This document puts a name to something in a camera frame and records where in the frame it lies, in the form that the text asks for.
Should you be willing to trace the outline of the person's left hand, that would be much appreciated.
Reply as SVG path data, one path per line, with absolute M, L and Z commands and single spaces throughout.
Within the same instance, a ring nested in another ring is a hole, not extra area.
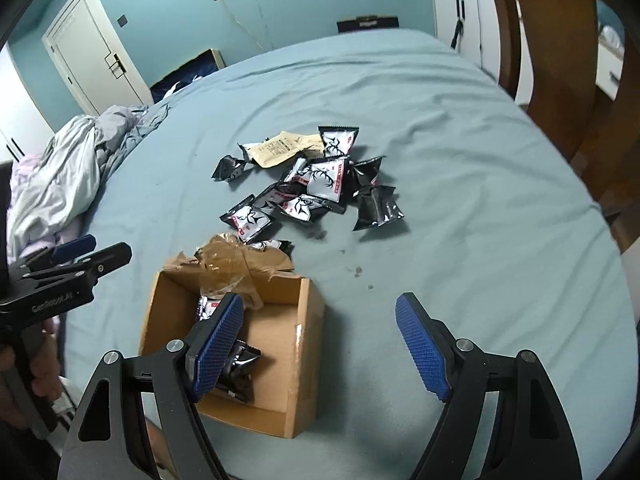
M 54 323 L 23 327 L 1 315 L 1 419 L 38 439 L 56 426 L 53 402 L 62 394 Z

